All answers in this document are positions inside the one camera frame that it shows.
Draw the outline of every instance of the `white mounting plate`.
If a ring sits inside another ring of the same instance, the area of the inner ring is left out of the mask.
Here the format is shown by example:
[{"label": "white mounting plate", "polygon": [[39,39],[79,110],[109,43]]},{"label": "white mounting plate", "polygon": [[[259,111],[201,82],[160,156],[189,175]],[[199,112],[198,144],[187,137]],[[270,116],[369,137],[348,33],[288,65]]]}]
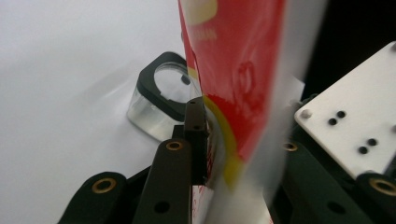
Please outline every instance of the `white mounting plate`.
[{"label": "white mounting plate", "polygon": [[[338,111],[346,116],[338,118]],[[353,178],[368,171],[384,174],[396,154],[396,42],[304,105],[294,118]],[[331,125],[329,119],[337,123]],[[371,138],[376,146],[367,143]],[[367,153],[360,153],[360,147]]]}]

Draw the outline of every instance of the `yellow logo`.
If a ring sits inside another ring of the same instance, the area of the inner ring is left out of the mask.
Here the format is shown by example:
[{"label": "yellow logo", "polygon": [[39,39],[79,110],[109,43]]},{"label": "yellow logo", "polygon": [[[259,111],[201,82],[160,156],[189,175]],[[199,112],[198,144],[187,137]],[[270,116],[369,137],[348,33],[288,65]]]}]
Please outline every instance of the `yellow logo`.
[{"label": "yellow logo", "polygon": [[217,0],[180,0],[184,20],[188,25],[209,21],[218,12]]}]

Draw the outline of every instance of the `brass insert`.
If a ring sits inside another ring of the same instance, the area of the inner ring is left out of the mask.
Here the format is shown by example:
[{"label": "brass insert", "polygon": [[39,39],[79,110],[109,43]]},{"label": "brass insert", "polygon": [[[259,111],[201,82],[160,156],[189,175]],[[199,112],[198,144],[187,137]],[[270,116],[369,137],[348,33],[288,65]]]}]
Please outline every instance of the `brass insert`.
[{"label": "brass insert", "polygon": [[283,148],[285,148],[287,151],[297,150],[297,146],[294,145],[293,143],[285,143],[285,144],[283,144]]},{"label": "brass insert", "polygon": [[97,194],[107,193],[116,187],[117,181],[113,178],[103,178],[92,185],[92,191]]},{"label": "brass insert", "polygon": [[169,142],[168,144],[166,144],[166,148],[172,151],[176,151],[182,149],[183,144],[181,144],[180,142]]},{"label": "brass insert", "polygon": [[396,196],[396,186],[384,179],[370,178],[369,183],[373,189],[381,193],[389,196]]}]

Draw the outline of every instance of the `white backdrop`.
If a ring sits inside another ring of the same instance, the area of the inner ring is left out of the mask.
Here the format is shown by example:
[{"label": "white backdrop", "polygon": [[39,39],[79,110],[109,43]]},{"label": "white backdrop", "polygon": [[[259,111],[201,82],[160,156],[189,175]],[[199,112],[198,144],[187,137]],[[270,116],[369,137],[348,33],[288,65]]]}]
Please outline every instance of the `white backdrop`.
[{"label": "white backdrop", "polygon": [[149,166],[140,70],[184,55],[177,1],[0,1],[0,223],[56,223],[92,175]]}]

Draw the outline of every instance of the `black hole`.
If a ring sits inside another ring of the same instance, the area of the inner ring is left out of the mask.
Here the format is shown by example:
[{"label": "black hole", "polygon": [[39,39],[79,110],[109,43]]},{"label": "black hole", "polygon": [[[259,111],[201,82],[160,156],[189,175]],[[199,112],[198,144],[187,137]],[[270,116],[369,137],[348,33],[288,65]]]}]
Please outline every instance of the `black hole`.
[{"label": "black hole", "polygon": [[369,149],[367,149],[367,147],[359,147],[360,154],[367,154],[367,152],[369,152]]},{"label": "black hole", "polygon": [[336,125],[337,124],[337,120],[336,119],[329,119],[329,124],[330,125]]},{"label": "black hole", "polygon": [[102,183],[98,184],[96,187],[98,189],[108,189],[111,185],[110,181],[103,181]]},{"label": "black hole", "polygon": [[340,119],[344,118],[346,115],[347,115],[347,113],[345,111],[341,110],[341,111],[337,112],[337,117]]},{"label": "black hole", "polygon": [[327,207],[336,214],[342,215],[346,213],[346,209],[339,203],[329,202],[327,203]]},{"label": "black hole", "polygon": [[283,144],[283,147],[286,149],[294,149],[294,145],[292,143],[285,143]]},{"label": "black hole", "polygon": [[178,147],[180,147],[180,144],[179,143],[171,143],[171,144],[169,144],[169,147],[178,148]]},{"label": "black hole", "polygon": [[181,76],[181,81],[185,84],[185,85],[190,85],[190,79],[187,76]]},{"label": "black hole", "polygon": [[377,144],[378,144],[378,142],[376,141],[376,139],[375,138],[370,138],[369,140],[367,140],[367,144],[369,145],[369,146],[376,146]]},{"label": "black hole", "polygon": [[394,188],[392,187],[392,186],[390,186],[390,185],[388,185],[388,184],[386,184],[386,183],[376,183],[376,185],[379,187],[379,188],[381,188],[381,189],[384,189],[384,190],[387,190],[387,191],[394,191]]},{"label": "black hole", "polygon": [[156,213],[165,213],[169,210],[169,208],[171,207],[171,205],[168,202],[159,202],[156,203],[154,206],[154,210]]}]

